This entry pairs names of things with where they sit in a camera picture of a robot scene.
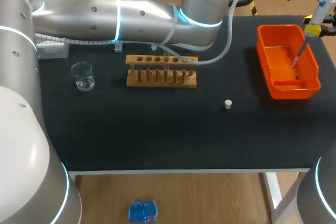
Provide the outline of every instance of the yellow black tape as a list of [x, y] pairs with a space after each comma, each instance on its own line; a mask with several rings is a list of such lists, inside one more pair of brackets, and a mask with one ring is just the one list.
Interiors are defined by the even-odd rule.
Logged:
[[252, 1], [250, 3], [250, 9], [251, 9], [251, 12], [252, 12], [252, 16], [258, 16], [256, 4], [254, 3], [254, 1]]

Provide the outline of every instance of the cable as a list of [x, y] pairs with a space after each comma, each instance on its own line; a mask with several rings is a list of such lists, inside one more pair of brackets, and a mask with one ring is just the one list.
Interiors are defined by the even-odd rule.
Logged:
[[42, 34], [35, 34], [35, 36], [36, 36], [37, 39], [51, 40], [51, 41], [68, 43], [68, 44], [75, 44], [75, 45], [97, 45], [97, 46], [100, 46], [100, 45], [109, 45], [109, 44], [115, 44], [115, 43], [125, 43], [125, 44], [127, 44], [127, 43], [138, 43], [138, 44], [154, 45], [154, 46], [160, 47], [161, 49], [163, 49], [166, 52], [170, 53], [171, 55], [175, 56], [176, 58], [178, 58], [182, 62], [189, 63], [191, 65], [197, 65], [197, 66], [208, 65], [208, 64], [212, 64], [212, 63], [215, 63], [215, 62], [221, 60], [226, 55], [226, 53], [229, 51], [229, 48], [230, 48], [231, 42], [232, 42], [233, 14], [234, 14], [235, 7], [236, 7], [238, 1], [239, 0], [234, 0], [232, 2], [232, 5], [231, 5], [230, 11], [229, 11], [227, 43], [226, 43], [226, 46], [225, 46], [223, 52], [220, 55], [218, 55], [217, 57], [215, 57], [211, 60], [206, 60], [206, 61], [187, 60], [186, 58], [182, 57], [181, 55], [179, 55], [177, 52], [173, 51], [172, 49], [170, 49], [170, 48], [168, 48], [164, 45], [160, 45], [160, 44], [152, 43], [152, 42], [142, 42], [142, 41], [132, 41], [132, 40], [119, 40], [119, 41], [114, 41], [114, 40], [102, 40], [102, 41], [76, 40], [76, 39], [68, 39], [68, 38], [58, 38], [58, 37], [42, 35]]

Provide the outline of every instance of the white table leg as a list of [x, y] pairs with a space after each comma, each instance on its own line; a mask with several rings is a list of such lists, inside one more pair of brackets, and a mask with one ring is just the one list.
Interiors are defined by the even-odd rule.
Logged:
[[284, 198], [281, 197], [276, 173], [264, 173], [267, 196], [271, 206], [272, 224], [285, 224], [296, 212], [296, 191], [305, 174], [301, 174], [290, 187]]

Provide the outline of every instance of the white cable sleeve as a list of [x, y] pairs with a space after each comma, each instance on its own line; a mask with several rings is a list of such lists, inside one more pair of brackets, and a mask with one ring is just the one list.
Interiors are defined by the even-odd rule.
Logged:
[[173, 7], [173, 10], [174, 10], [174, 24], [173, 24], [168, 36], [166, 37], [166, 39], [164, 41], [162, 41], [159, 45], [166, 44], [172, 38], [172, 36], [175, 32], [176, 24], [177, 24], [178, 13], [177, 13], [176, 5], [174, 5], [173, 3], [169, 3], [169, 4]]
[[220, 59], [222, 59], [226, 53], [229, 51], [229, 48], [231, 46], [231, 42], [232, 42], [232, 21], [233, 21], [233, 14], [235, 11], [235, 7], [237, 5], [239, 0], [234, 0], [231, 4], [231, 8], [229, 11], [229, 16], [228, 16], [228, 36], [227, 36], [227, 43], [226, 46], [224, 48], [224, 51], [218, 55], [217, 57], [211, 59], [211, 60], [206, 60], [206, 61], [193, 61], [193, 60], [187, 60], [184, 57], [182, 57], [181, 55], [179, 55], [177, 52], [175, 52], [174, 50], [161, 45], [161, 44], [157, 44], [157, 43], [152, 43], [152, 42], [142, 42], [142, 41], [132, 41], [132, 40], [118, 40], [118, 41], [114, 41], [114, 40], [103, 40], [103, 41], [91, 41], [91, 40], [76, 40], [76, 39], [67, 39], [67, 38], [58, 38], [58, 37], [54, 37], [54, 36], [48, 36], [48, 35], [42, 35], [42, 34], [35, 34], [37, 39], [43, 39], [43, 40], [51, 40], [51, 41], [56, 41], [56, 42], [62, 42], [62, 43], [68, 43], [68, 44], [75, 44], [75, 45], [89, 45], [89, 46], [99, 46], [99, 45], [109, 45], [109, 44], [116, 44], [116, 43], [138, 43], [138, 44], [147, 44], [147, 45], [152, 45], [152, 46], [157, 46], [162, 48], [163, 50], [165, 50], [166, 52], [170, 53], [172, 56], [175, 56], [176, 58], [178, 58], [180, 61], [185, 62], [185, 63], [189, 63], [191, 65], [197, 65], [197, 66], [201, 66], [201, 65], [208, 65], [208, 64], [212, 64], [215, 63], [217, 61], [219, 61]]

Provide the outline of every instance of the blue plastic bag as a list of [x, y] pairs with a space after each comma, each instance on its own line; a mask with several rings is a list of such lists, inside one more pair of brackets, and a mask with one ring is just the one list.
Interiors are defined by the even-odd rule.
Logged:
[[132, 222], [155, 222], [158, 216], [156, 201], [135, 201], [131, 203], [128, 220]]

